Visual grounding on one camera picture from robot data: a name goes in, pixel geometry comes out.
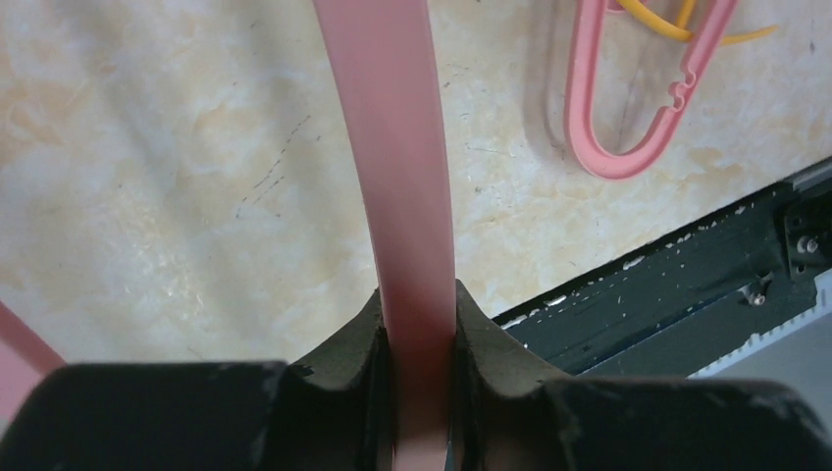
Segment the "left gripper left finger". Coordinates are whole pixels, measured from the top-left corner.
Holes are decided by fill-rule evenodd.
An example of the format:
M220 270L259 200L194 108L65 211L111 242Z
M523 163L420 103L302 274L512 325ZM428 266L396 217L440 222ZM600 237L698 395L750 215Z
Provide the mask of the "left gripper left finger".
M65 366L1 442L5 470L388 470L381 298L293 363Z

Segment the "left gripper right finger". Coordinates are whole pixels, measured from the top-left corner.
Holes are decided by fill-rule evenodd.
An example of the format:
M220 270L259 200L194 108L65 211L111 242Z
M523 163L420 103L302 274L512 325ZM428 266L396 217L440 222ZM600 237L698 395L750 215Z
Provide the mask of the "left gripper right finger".
M827 470L831 438L764 380L576 377L456 285L457 470Z

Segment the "pink plastic hanger front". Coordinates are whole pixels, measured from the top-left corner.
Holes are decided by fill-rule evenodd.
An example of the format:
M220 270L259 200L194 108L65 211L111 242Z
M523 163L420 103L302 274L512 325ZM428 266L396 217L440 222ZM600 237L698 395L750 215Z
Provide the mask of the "pink plastic hanger front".
M378 294L388 470L440 470L449 199L423 1L1 5L1 298L41 382L293 363Z

